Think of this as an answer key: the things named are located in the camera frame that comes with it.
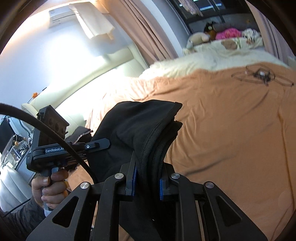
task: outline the person's left hand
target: person's left hand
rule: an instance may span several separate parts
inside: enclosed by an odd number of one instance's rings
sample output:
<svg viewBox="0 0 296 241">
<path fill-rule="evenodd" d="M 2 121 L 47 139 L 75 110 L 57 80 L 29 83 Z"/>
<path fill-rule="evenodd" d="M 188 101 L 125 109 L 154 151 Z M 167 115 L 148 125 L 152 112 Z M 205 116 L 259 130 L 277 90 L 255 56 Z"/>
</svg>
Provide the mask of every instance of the person's left hand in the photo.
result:
<svg viewBox="0 0 296 241">
<path fill-rule="evenodd" d="M 36 177 L 32 180 L 32 193 L 36 203 L 44 208 L 43 202 L 46 202 L 49 208 L 55 209 L 68 196 L 67 184 L 65 179 L 68 178 L 68 172 L 64 169 L 53 173 L 51 180 L 55 181 L 50 187 L 49 177 Z"/>
</svg>

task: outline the metal pivot screw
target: metal pivot screw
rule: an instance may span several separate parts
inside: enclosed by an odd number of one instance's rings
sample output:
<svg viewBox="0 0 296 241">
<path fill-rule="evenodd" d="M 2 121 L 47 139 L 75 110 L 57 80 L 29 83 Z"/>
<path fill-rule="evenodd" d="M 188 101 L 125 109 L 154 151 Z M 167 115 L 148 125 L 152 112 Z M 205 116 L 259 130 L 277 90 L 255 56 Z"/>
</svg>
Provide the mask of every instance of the metal pivot screw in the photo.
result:
<svg viewBox="0 0 296 241">
<path fill-rule="evenodd" d="M 180 174 L 179 174 L 179 173 L 173 173 L 173 174 L 171 175 L 171 177 L 172 177 L 173 179 L 179 179 L 179 178 L 180 178 Z"/>
<path fill-rule="evenodd" d="M 122 179 L 123 177 L 124 177 L 124 175 L 122 173 L 115 174 L 116 179 Z"/>
<path fill-rule="evenodd" d="M 80 187 L 81 187 L 82 189 L 87 189 L 87 188 L 89 187 L 89 183 L 81 183 L 81 184 L 80 184 Z"/>
<path fill-rule="evenodd" d="M 214 187 L 214 183 L 207 182 L 207 183 L 205 184 L 205 186 L 206 186 L 207 188 L 213 188 L 213 187 Z"/>
</svg>

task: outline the sleeve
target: sleeve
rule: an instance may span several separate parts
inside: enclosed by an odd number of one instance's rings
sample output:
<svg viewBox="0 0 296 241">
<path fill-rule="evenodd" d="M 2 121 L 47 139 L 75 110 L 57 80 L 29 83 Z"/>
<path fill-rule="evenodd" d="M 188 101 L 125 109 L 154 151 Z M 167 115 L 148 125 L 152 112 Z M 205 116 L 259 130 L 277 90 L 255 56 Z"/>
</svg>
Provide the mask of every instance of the sleeve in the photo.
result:
<svg viewBox="0 0 296 241">
<path fill-rule="evenodd" d="M 3 218 L 3 221 L 17 240 L 23 241 L 44 218 L 44 210 L 38 206 L 34 198 L 31 198 L 22 209 L 16 213 L 10 213 Z"/>
</svg>

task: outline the white air conditioner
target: white air conditioner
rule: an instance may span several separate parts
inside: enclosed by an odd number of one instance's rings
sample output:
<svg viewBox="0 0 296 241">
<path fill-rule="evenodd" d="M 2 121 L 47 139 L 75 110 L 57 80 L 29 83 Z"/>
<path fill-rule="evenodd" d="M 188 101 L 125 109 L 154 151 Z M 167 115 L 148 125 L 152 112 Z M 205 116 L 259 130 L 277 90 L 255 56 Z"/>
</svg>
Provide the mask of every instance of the white air conditioner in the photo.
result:
<svg viewBox="0 0 296 241">
<path fill-rule="evenodd" d="M 75 13 L 69 6 L 59 7 L 49 11 L 50 27 L 76 19 Z"/>
</svg>

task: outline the pink plush toy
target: pink plush toy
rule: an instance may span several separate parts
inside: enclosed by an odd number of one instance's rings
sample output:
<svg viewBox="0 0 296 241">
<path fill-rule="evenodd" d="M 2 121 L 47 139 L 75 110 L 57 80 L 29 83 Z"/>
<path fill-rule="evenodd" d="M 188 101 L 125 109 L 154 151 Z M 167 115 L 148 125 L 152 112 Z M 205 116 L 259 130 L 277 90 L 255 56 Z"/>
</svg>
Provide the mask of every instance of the pink plush toy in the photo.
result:
<svg viewBox="0 0 296 241">
<path fill-rule="evenodd" d="M 237 37 L 241 37 L 241 36 L 242 36 L 241 31 L 238 31 L 236 28 L 229 28 L 221 33 L 217 33 L 216 40 L 237 38 Z"/>
</svg>

